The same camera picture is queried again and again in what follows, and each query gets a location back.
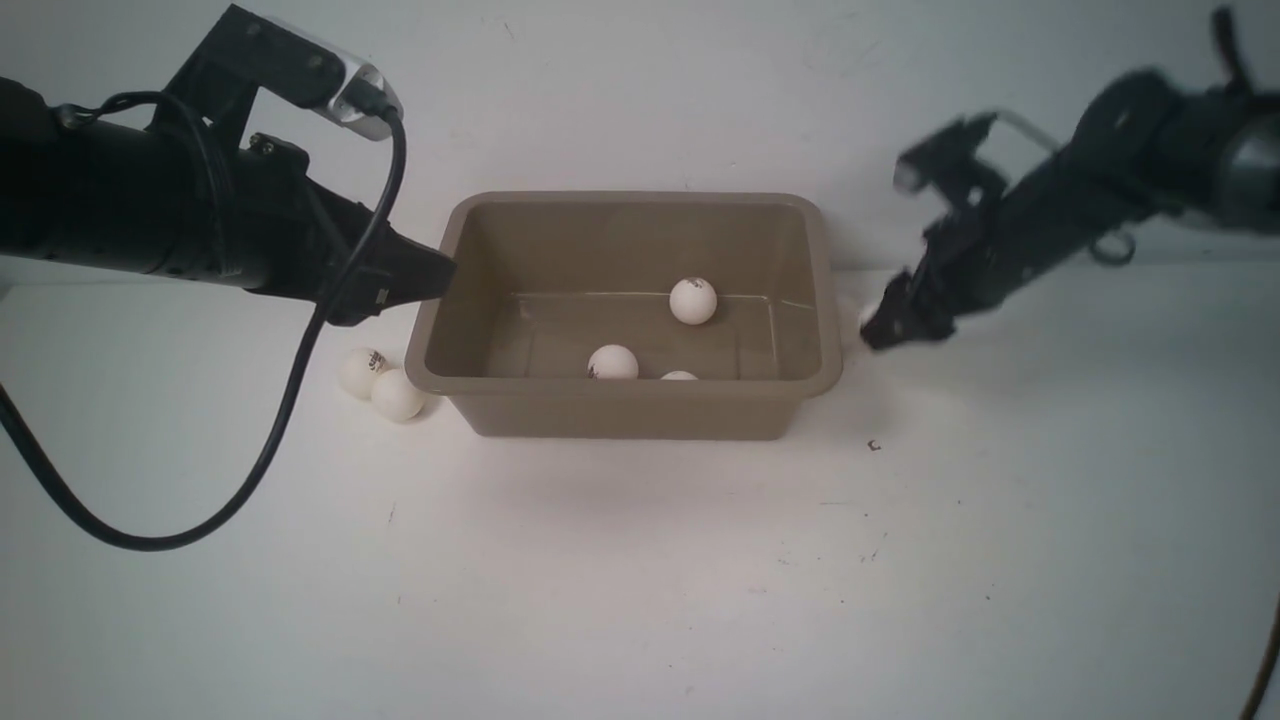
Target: electrical cable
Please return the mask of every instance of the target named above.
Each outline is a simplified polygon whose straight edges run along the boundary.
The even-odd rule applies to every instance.
[[[328,291],[316,302],[315,313],[311,314],[311,319],[307,322],[306,329],[302,332],[302,340],[298,343],[298,350],[293,357],[293,366],[289,370],[288,380],[284,384],[284,395],[280,398],[280,406],[279,410],[276,410],[275,421],[271,424],[271,430],[266,437],[266,442],[262,445],[262,450],[259,454],[257,460],[253,462],[253,466],[250,469],[248,475],[244,478],[239,489],[236,491],[236,495],[233,495],[221,509],[209,516],[209,519],[180,533],[159,537],[134,536],[108,525],[93,515],[93,512],[91,512],[67,486],[61,475],[59,475],[58,470],[49,460],[49,456],[45,455],[45,451],[40,447],[40,443],[31,433],[26,421],[22,419],[18,409],[9,398],[9,395],[4,389],[4,384],[0,383],[0,424],[4,425],[9,437],[13,438],[13,443],[17,446],[18,452],[22,455],[23,460],[27,461],[27,465],[36,475],[36,480],[40,482],[42,488],[45,488],[49,497],[52,498],[58,507],[86,533],[108,544],[140,552],[156,552],[179,548],[205,538],[218,528],[223,527],[223,524],[230,520],[232,516],[244,506],[250,496],[253,495],[253,491],[257,489],[259,483],[262,480],[262,475],[266,474],[266,469],[271,465],[271,460],[275,457],[275,452],[280,447],[284,430],[289,425],[289,416],[293,414],[293,406],[297,404],[307,363],[311,360],[311,352],[315,350],[316,338],[324,328],[325,319],[337,305],[343,286],[360,266],[364,256],[374,246],[375,238],[381,236],[383,225],[387,223],[392,206],[396,204],[396,196],[399,193],[401,183],[404,179],[407,138],[399,111],[393,106],[384,105],[379,108],[376,115],[383,118],[392,128],[392,165],[381,197],[378,200],[378,205],[374,209],[372,218],[369,220],[369,225],[365,227],[358,242],[356,242],[355,250],[352,250],[351,256],[347,259],[346,264],[342,265],[342,269],[338,270],[338,274],[334,275],[333,283],[329,286]]]
[[[1276,669],[1276,659],[1280,656],[1280,601],[1276,601],[1276,616],[1271,621],[1271,637],[1267,639],[1267,648],[1262,652],[1262,662],[1258,665],[1258,674],[1253,679],[1253,688],[1249,698],[1240,711],[1240,720],[1253,720],[1262,707],[1262,700],[1267,696],[1267,685],[1271,684],[1271,673]]]
[[[1034,123],[1012,110],[1001,108],[995,110],[992,114],[997,120],[1014,128],[1021,133],[1023,137],[1038,145],[1050,155],[1062,149],[1062,145],[1053,140],[1053,136],[1036,127]],[[1126,229],[1112,231],[1110,236],[1120,241],[1121,249],[1107,250],[1102,246],[1102,238],[1098,238],[1089,243],[1089,256],[1093,258],[1094,263],[1107,268],[1121,268],[1128,265],[1133,260],[1133,256],[1138,254],[1138,240]]]

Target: white wall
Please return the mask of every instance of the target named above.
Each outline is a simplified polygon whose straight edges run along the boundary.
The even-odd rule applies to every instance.
[[[826,211],[845,266],[910,263],[933,200],[897,197],[897,152],[954,115],[1015,108],[1066,137],[1120,73],[1220,79],[1217,0],[248,0],[372,60],[408,109],[412,160],[398,229],[434,245],[485,190],[796,192]],[[1280,85],[1280,3],[1235,3],[1257,76]],[[0,72],[50,102],[160,87],[224,0],[9,0]],[[311,151],[312,176],[371,201],[387,147],[268,99],[251,129]],[[1014,169],[1037,151],[1010,135]],[[1147,261],[1276,256],[1280,243],[1155,224]],[[102,279],[4,261],[0,282]]]

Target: white table surface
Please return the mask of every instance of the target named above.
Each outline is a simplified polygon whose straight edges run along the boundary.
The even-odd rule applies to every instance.
[[[173,532],[250,466],[307,313],[18,287],[0,379],[91,507]],[[1244,700],[1280,591],[1280,265],[1061,270],[942,348],[852,355],[772,443],[485,439],[447,402],[392,425],[334,366],[397,356],[412,315],[324,333],[259,493],[182,551],[96,543],[0,442],[0,716],[1202,719]]]

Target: plastic tub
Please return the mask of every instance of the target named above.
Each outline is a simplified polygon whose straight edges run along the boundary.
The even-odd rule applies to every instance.
[[[458,263],[404,369],[483,436],[773,439],[842,368],[822,214],[792,195],[494,192],[453,211]],[[703,325],[668,293],[714,286]],[[586,377],[602,345],[639,380]],[[696,382],[660,380],[687,370]]]

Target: white ball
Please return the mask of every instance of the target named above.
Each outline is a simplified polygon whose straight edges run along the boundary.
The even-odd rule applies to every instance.
[[[403,423],[422,411],[426,393],[413,387],[404,370],[397,368],[378,375],[372,400],[383,418]]]
[[[703,278],[685,278],[671,288],[671,314],[686,325],[700,325],[716,314],[716,288]]]
[[[605,345],[591,354],[586,377],[600,380],[634,380],[640,377],[636,356],[621,345]]]
[[[369,347],[357,347],[347,354],[338,368],[338,384],[360,400],[369,400],[374,380],[387,369],[387,357]]]

